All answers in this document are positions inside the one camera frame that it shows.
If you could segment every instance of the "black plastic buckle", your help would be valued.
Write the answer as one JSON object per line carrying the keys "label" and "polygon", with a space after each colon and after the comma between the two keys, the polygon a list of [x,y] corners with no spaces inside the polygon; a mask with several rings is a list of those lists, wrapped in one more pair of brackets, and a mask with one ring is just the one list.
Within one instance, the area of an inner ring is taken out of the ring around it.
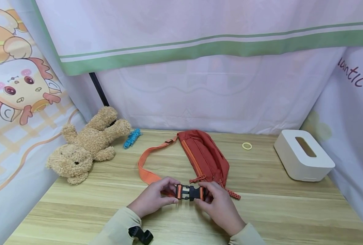
{"label": "black plastic buckle", "polygon": [[194,199],[201,199],[202,201],[206,198],[206,189],[203,187],[199,187],[197,189],[192,185],[176,185],[176,198],[180,200],[190,200],[194,201]]}
{"label": "black plastic buckle", "polygon": [[143,245],[149,245],[153,240],[153,234],[149,230],[143,232],[139,226],[134,226],[128,229],[128,234],[132,238],[138,238]]}

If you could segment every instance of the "blue string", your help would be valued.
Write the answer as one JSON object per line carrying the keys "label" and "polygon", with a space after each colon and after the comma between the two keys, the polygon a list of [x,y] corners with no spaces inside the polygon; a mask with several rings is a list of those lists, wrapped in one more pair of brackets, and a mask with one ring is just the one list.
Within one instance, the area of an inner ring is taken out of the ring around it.
{"label": "blue string", "polygon": [[127,140],[124,142],[124,149],[128,149],[130,148],[130,146],[132,146],[135,141],[137,141],[138,137],[141,136],[141,130],[140,129],[135,129],[134,131],[132,131],[130,133],[130,135],[128,135]]}

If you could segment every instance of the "person's left hand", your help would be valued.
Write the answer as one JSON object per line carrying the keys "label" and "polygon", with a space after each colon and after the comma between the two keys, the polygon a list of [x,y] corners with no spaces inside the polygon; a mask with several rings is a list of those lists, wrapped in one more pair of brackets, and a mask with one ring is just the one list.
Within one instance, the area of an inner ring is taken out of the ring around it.
{"label": "person's left hand", "polygon": [[127,207],[140,218],[156,212],[158,209],[179,202],[175,197],[161,197],[161,191],[176,192],[176,186],[180,181],[171,177],[165,177],[151,183],[130,205]]}

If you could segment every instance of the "white tissue box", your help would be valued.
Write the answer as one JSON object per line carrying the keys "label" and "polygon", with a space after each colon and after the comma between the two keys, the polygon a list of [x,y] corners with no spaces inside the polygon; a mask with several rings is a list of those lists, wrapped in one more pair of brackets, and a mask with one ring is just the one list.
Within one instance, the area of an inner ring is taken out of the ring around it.
{"label": "white tissue box", "polygon": [[335,167],[333,160],[307,131],[283,130],[274,149],[294,180],[321,181]]}

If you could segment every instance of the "yellow hair tie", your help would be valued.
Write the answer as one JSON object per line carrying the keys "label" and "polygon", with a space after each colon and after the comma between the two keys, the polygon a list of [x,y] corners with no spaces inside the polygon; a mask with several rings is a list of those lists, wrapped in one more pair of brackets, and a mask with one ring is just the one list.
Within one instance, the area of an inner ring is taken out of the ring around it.
{"label": "yellow hair tie", "polygon": [[248,142],[244,142],[241,147],[243,147],[244,150],[251,150],[253,148],[253,145],[251,145],[251,143]]}

